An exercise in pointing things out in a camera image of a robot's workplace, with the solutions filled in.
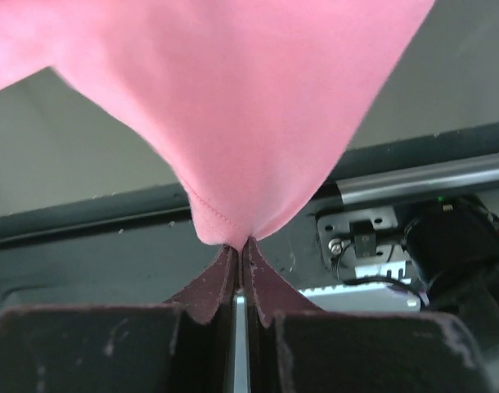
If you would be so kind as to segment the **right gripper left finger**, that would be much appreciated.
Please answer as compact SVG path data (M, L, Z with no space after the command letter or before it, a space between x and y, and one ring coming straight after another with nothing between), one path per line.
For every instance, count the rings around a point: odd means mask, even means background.
M0 392L229 392L237 253L159 304L0 313Z

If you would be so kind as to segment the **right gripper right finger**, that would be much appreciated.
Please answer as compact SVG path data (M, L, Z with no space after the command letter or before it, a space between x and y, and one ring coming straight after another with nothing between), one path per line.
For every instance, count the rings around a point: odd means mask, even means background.
M241 252L253 392L490 392L474 338L444 313L336 313L296 291L254 239Z

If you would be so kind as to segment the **pink t-shirt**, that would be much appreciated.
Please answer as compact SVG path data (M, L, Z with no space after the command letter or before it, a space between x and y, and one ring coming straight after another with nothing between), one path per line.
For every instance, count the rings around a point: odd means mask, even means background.
M430 1L0 1L0 90L45 67L144 138L199 239L290 221L344 153Z

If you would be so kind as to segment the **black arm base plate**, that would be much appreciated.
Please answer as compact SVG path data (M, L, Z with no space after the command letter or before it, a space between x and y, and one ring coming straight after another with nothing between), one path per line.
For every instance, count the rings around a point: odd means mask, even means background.
M497 154L499 123L346 151L313 199L262 241L262 251L294 287L332 286L316 216L339 204L337 183ZM161 301L202 273L217 252L196 236L176 183L0 217L0 309Z

